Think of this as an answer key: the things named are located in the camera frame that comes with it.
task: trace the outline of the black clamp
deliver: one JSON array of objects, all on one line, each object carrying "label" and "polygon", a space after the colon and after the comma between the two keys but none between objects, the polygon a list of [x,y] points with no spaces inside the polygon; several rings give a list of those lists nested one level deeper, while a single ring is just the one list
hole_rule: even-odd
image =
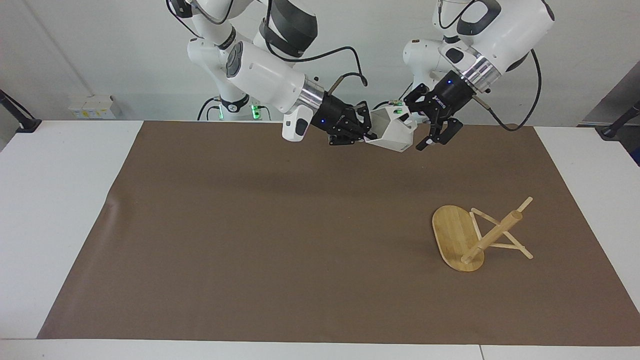
[{"label": "black clamp", "polygon": [[406,97],[404,97],[403,101],[409,108],[409,112],[418,113],[420,115],[427,115],[425,109],[432,107],[431,101],[429,99],[419,101],[420,98],[426,97],[427,95],[429,95],[429,88],[425,84],[416,86],[415,89],[409,92],[409,94],[406,94]]},{"label": "black clamp", "polygon": [[431,124],[429,135],[422,139],[415,148],[418,149],[418,151],[423,151],[432,143],[447,145],[447,143],[456,136],[462,127],[463,124],[458,119],[454,119],[452,117],[446,120],[438,119],[435,123]]},{"label": "black clamp", "polygon": [[26,111],[19,102],[13,100],[12,97],[7,95],[4,91],[0,90],[0,105],[2,105],[7,111],[9,111],[11,115],[13,115],[15,119],[20,123],[20,127],[15,132],[18,134],[30,134],[36,131],[36,129],[38,129],[38,126],[40,126],[40,124],[42,123],[42,120],[26,117],[20,110],[18,110],[18,107],[16,107],[14,102],[18,106],[20,106],[26,113],[28,113],[29,116],[31,116],[31,114]]},{"label": "black clamp", "polygon": [[375,140],[378,135],[369,133],[371,130],[371,115],[366,101],[354,107],[344,108],[338,122],[329,130],[329,145],[353,145],[365,137]]}]

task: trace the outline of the white table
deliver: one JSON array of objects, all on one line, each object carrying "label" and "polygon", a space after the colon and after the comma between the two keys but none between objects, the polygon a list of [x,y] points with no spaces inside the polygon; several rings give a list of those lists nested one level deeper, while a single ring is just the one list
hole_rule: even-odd
[{"label": "white table", "polygon": [[[0,359],[640,359],[640,347],[34,340],[141,125],[44,122],[0,152]],[[592,129],[536,130],[640,309],[640,168]]]}]

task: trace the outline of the black cable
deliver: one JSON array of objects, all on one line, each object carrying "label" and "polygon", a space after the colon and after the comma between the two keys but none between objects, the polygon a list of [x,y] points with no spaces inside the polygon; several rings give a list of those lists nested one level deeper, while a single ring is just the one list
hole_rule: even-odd
[{"label": "black cable", "polygon": [[[269,23],[271,21],[271,7],[273,5],[273,0],[268,0],[267,2],[267,17],[265,19],[265,27],[269,28]],[[274,56],[276,56],[277,58],[289,62],[289,63],[305,63],[308,61],[314,61],[314,60],[318,60],[321,58],[325,58],[329,55],[333,55],[335,53],[339,53],[341,51],[351,51],[353,53],[353,56],[356,58],[356,64],[358,65],[358,74],[357,76],[362,80],[362,84],[364,86],[368,86],[369,85],[369,81],[367,80],[367,78],[365,78],[364,74],[362,74],[362,67],[360,66],[360,57],[358,56],[358,52],[356,51],[356,49],[354,49],[351,46],[343,46],[343,47],[339,47],[337,49],[328,51],[327,53],[324,54],[320,54],[318,56],[313,56],[311,58],[305,58],[305,59],[288,59],[288,58],[284,58],[278,54],[276,54],[276,52],[273,50],[273,48],[271,47],[271,44],[268,41],[265,41],[266,45],[267,45],[267,49],[269,49],[269,52],[271,54],[273,54]]]},{"label": "black cable", "polygon": [[14,105],[16,105],[20,110],[24,111],[25,114],[29,115],[29,117],[32,120],[35,120],[36,118],[29,112],[29,110],[27,110],[21,103],[19,103],[18,101],[16,101],[13,97],[9,96],[9,94],[7,94],[6,92],[3,92],[4,96],[9,99],[9,101],[11,101]]},{"label": "black cable", "polygon": [[333,86],[331,86],[331,88],[329,89],[327,94],[329,94],[329,95],[333,94],[333,92],[338,88],[338,86],[340,86],[340,84],[342,84],[342,80],[344,80],[344,79],[346,79],[346,78],[348,78],[350,76],[358,76],[358,77],[360,77],[360,74],[358,74],[357,72],[348,72],[346,74],[340,75],[338,80],[336,80],[335,83],[333,84]]},{"label": "black cable", "polygon": [[178,15],[175,13],[175,11],[173,9],[171,9],[171,6],[169,5],[169,0],[166,0],[166,8],[169,9],[169,12],[171,13],[171,15],[173,15],[173,17],[175,17],[176,20],[178,20],[182,24],[182,26],[187,28],[187,30],[189,30],[193,34],[193,36],[195,36],[197,38],[203,38],[200,35],[196,34],[195,31],[193,31],[187,24],[184,23],[184,21],[182,21],[182,19],[180,19],[180,17],[178,17]]},{"label": "black cable", "polygon": [[209,121],[209,112],[210,112],[212,109],[220,110],[220,107],[219,107],[219,106],[211,106],[211,107],[207,110],[207,121]]},{"label": "black cable", "polygon": [[413,82],[411,82],[409,86],[406,87],[406,90],[402,93],[402,95],[400,95],[400,98],[398,100],[402,101],[404,95],[411,89],[411,86],[413,86]]},{"label": "black cable", "polygon": [[[406,90],[402,93],[402,95],[400,95],[400,99],[398,99],[398,100],[402,101],[403,96],[406,94],[406,92],[407,92],[407,91],[409,91],[409,89],[411,88],[411,86],[413,86],[413,83],[410,83],[410,84],[409,84],[409,86],[407,86]],[[378,109],[380,106],[383,106],[384,104],[388,104],[388,103],[390,103],[390,102],[392,102],[392,101],[391,101],[391,100],[389,100],[389,101],[383,101],[383,102],[379,103],[378,105],[376,105],[376,106],[373,108],[373,110],[376,110],[376,109]]]},{"label": "black cable", "polygon": [[212,97],[209,100],[206,100],[204,102],[204,104],[202,105],[202,107],[200,108],[200,112],[198,113],[198,118],[196,119],[196,121],[200,121],[200,117],[202,117],[202,113],[204,112],[205,108],[207,107],[207,105],[209,105],[212,101],[216,101],[218,97]]},{"label": "black cable", "polygon": [[266,106],[258,106],[258,109],[266,109],[267,113],[269,114],[269,121],[273,121],[273,119],[271,118],[271,112],[269,111],[269,108]]},{"label": "black cable", "polygon": [[383,101],[383,102],[379,103],[378,105],[376,105],[376,106],[373,108],[373,110],[376,110],[376,109],[378,109],[380,106],[383,106],[384,104],[388,104],[388,103],[389,103],[388,101]]},{"label": "black cable", "polygon": [[469,4],[467,4],[465,6],[464,9],[462,9],[462,11],[458,14],[458,16],[456,16],[455,19],[453,19],[453,22],[450,23],[448,26],[444,26],[442,25],[442,3],[440,3],[440,6],[438,7],[438,22],[440,23],[440,27],[443,30],[449,29],[451,26],[453,26],[458,20],[460,20],[460,18],[462,17],[462,15],[465,14],[465,11],[467,11],[471,5],[473,5],[477,0],[472,0]]},{"label": "black cable", "polygon": [[500,126],[502,126],[502,128],[505,129],[506,131],[514,132],[524,127],[527,121],[529,121],[529,118],[531,118],[531,115],[533,114],[533,112],[536,110],[536,107],[538,106],[538,101],[540,101],[540,94],[542,93],[542,70],[540,69],[540,61],[538,60],[536,51],[531,50],[531,55],[533,57],[533,61],[536,63],[536,70],[538,71],[538,92],[536,93],[536,100],[533,102],[533,105],[531,106],[531,110],[529,110],[527,117],[524,118],[522,123],[520,123],[520,125],[518,125],[516,128],[510,128],[507,125],[505,125],[500,120],[500,118],[498,118],[498,115],[496,115],[495,112],[490,107],[487,109],[487,111],[489,111],[491,116],[493,116],[493,118],[498,122],[498,124],[500,124]]},{"label": "black cable", "polygon": [[202,9],[202,7],[200,6],[200,4],[198,4],[198,0],[193,0],[191,2],[191,4],[195,4],[195,8],[197,8],[198,10],[200,10],[200,13],[209,21],[211,21],[214,25],[222,25],[225,21],[227,21],[227,19],[229,19],[229,14],[231,13],[231,9],[234,7],[234,0],[231,0],[231,3],[229,3],[229,9],[227,9],[227,14],[225,15],[224,18],[222,18],[222,20],[218,21],[216,19],[213,18],[213,16],[209,15],[206,11],[204,11],[204,9]]}]

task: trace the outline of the white container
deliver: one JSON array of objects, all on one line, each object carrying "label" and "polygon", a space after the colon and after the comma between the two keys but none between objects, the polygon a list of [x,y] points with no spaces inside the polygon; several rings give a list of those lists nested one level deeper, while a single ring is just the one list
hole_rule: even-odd
[{"label": "white container", "polygon": [[413,132],[418,123],[405,115],[411,115],[406,106],[386,106],[371,112],[371,131],[378,139],[365,141],[371,145],[385,149],[404,152],[413,145]]}]

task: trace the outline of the wooden oval base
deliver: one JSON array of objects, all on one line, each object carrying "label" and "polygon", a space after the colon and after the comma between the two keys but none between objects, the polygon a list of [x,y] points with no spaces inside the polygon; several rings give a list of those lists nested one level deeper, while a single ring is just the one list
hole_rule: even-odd
[{"label": "wooden oval base", "polygon": [[484,252],[478,254],[468,265],[461,260],[479,241],[468,211],[452,205],[441,207],[433,215],[433,231],[440,255],[447,265],[460,272],[473,272],[484,264]]}]

